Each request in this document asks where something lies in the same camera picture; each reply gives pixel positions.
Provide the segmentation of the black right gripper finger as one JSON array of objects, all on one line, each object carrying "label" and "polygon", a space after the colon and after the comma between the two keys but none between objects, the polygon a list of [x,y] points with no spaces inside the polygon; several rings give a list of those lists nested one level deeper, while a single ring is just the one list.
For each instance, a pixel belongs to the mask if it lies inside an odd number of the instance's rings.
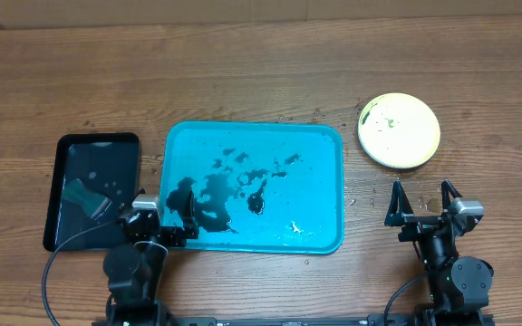
[{"label": "black right gripper finger", "polygon": [[461,197],[460,192],[450,183],[448,179],[445,179],[441,182],[440,190],[443,209],[448,209],[453,199]]},{"label": "black right gripper finger", "polygon": [[405,195],[400,180],[392,184],[391,201],[387,215],[384,220],[385,225],[405,225],[414,218],[410,202]]}]

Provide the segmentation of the green orange sponge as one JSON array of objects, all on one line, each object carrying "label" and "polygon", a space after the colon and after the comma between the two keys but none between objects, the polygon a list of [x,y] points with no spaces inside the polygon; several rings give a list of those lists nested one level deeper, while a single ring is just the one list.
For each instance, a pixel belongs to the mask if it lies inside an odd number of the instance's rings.
[{"label": "green orange sponge", "polygon": [[92,220],[99,218],[111,205],[107,196],[90,190],[79,178],[70,181],[64,187],[62,199],[79,206]]}]

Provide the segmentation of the yellow green round plate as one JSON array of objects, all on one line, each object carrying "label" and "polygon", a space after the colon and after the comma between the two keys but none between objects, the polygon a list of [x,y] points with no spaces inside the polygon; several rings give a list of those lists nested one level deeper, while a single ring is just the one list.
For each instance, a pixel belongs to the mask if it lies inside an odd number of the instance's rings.
[{"label": "yellow green round plate", "polygon": [[430,160],[440,144],[440,124],[418,98],[399,92],[370,100],[357,123],[365,153],[387,168],[411,169]]}]

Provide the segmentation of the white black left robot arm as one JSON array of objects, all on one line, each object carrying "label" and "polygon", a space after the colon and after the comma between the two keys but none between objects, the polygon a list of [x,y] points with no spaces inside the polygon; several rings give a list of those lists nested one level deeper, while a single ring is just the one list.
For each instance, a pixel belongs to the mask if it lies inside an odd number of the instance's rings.
[{"label": "white black left robot arm", "polygon": [[111,293],[106,304],[108,325],[177,325],[169,308],[157,298],[160,279],[170,248],[182,248],[198,238],[194,195],[179,200],[181,226],[163,226],[160,199],[137,195],[121,210],[116,224],[126,244],[109,250],[103,261]]}]

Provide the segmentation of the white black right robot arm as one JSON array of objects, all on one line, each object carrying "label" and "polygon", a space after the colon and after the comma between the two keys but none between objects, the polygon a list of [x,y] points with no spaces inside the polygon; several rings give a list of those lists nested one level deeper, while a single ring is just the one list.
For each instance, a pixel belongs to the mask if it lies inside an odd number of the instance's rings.
[{"label": "white black right robot arm", "polygon": [[484,206],[466,199],[446,179],[441,183],[442,210],[437,216],[416,216],[400,181],[392,185],[384,224],[399,227],[398,240],[413,244],[428,281],[431,302],[415,308],[416,325],[487,325],[481,313],[488,306],[494,269],[486,261],[461,256],[456,239],[471,232],[484,216]]}]

